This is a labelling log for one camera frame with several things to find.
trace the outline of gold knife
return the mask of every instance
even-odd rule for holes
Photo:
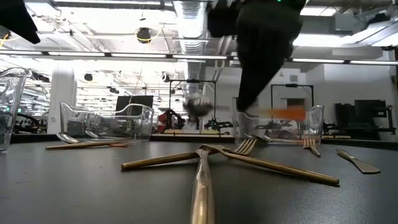
[[[378,174],[380,173],[380,169],[372,166],[371,164],[367,164],[342,149],[336,149],[337,154],[344,159],[352,162],[363,174]]]

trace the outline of glass pitcher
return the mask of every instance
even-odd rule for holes
[[[9,147],[25,81],[31,75],[23,68],[10,68],[0,74],[0,152]]]

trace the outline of exposed ceiling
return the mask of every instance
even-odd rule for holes
[[[156,10],[154,1],[124,1],[129,3],[112,4],[111,1],[96,1],[102,4],[94,5],[93,0],[26,0],[28,11],[34,19],[39,30],[41,43],[32,45],[28,41],[13,35],[4,41],[4,50],[45,50],[45,51],[79,51],[79,52],[140,52],[140,53],[164,53],[180,54],[180,43],[182,40],[178,34],[177,15],[172,10],[171,1],[165,2],[165,10]],[[302,11],[304,16],[331,17],[335,14],[352,14],[366,12],[383,6],[390,6],[391,0],[373,1],[339,1],[339,0],[309,0]],[[140,27],[148,27],[152,40],[149,44],[142,44],[137,40],[136,33]],[[234,39],[214,39],[205,32],[200,38],[205,43],[205,54],[232,54],[236,48]],[[379,58],[381,51],[375,47],[358,47],[355,49],[335,47],[300,47],[296,46],[294,57],[303,58]],[[24,67],[35,70],[51,79],[52,59],[42,58],[12,58],[2,57],[0,68]],[[168,103],[168,83],[164,83],[159,75],[166,73],[172,78],[185,78],[184,70],[186,62],[142,62],[142,61],[96,61],[76,60],[76,71],[79,72],[78,86],[91,86],[91,88],[79,88],[78,104],[92,107],[104,105],[102,98],[112,100],[107,103],[108,107],[114,107],[117,94],[110,93],[106,86],[122,86],[119,89],[125,95],[145,94],[145,90],[135,90],[136,86],[146,86],[146,93],[158,95]],[[301,68],[306,70],[311,66],[306,64],[288,63],[286,67]],[[225,68],[221,79],[227,77],[229,70]],[[92,73],[95,78],[93,82],[87,82],[83,76]],[[39,100],[46,102],[49,99],[49,87],[33,87],[42,81],[28,80],[27,89],[36,92]],[[183,101],[184,91],[176,92],[174,98]]]

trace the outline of dark gray table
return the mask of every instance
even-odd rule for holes
[[[44,151],[13,144],[0,156],[0,223],[189,223],[197,161],[120,172],[120,163],[193,151],[198,144]],[[381,169],[363,175],[323,145],[256,148],[252,156],[340,179],[340,187],[210,157],[217,223],[398,223],[398,151],[339,146]]]

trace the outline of orange object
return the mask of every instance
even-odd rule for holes
[[[304,120],[305,110],[302,106],[291,106],[285,110],[260,110],[260,114],[269,114],[274,118]]]

